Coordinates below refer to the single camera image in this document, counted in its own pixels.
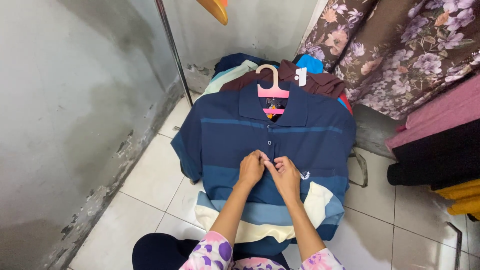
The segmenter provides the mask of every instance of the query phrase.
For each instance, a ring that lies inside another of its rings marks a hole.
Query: floral top
[[[338,259],[324,248],[306,259],[302,270],[345,270]],[[221,234],[209,231],[193,249],[180,270],[285,270],[280,264],[265,258],[233,261],[230,243]]]

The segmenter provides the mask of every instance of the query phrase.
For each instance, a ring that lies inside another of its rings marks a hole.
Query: tiled floor
[[[193,206],[202,183],[183,177],[170,140],[189,107],[183,99],[152,141],[125,185],[113,199],[72,261],[73,270],[132,269],[132,248],[147,233],[200,239],[205,231]],[[456,234],[464,232],[460,269],[480,269],[480,224],[446,213],[447,201],[424,187],[391,186],[386,169],[393,161],[359,149],[367,160],[369,185],[351,185],[345,217],[328,248],[348,270],[453,270]],[[354,159],[350,178],[361,182]],[[297,245],[284,252],[293,269],[300,266]]]

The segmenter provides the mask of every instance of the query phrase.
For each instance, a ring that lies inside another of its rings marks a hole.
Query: dark pants
[[[149,233],[140,238],[133,247],[134,270],[178,270],[198,244],[198,240],[178,240],[165,233]],[[257,256],[246,253],[233,253],[233,260],[251,257],[267,258],[289,269],[283,255]]]

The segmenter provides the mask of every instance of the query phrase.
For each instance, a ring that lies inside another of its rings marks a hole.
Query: brown polo shirt
[[[299,69],[299,67],[294,63],[282,60],[278,68],[278,80],[280,82],[295,82],[298,86],[299,82],[295,80],[295,71],[297,69]],[[241,77],[223,84],[220,91],[240,91],[240,89],[250,84],[253,80],[272,82],[273,72],[270,69],[262,69],[259,74],[255,73],[255,70],[249,71]],[[330,73],[313,74],[307,71],[307,84],[301,86],[301,88],[311,94],[319,94],[337,99],[345,88],[345,83]]]

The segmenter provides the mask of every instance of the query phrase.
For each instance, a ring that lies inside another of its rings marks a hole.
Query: embroidered logo
[[[310,172],[301,172],[300,178],[303,180],[307,180],[310,177]]]

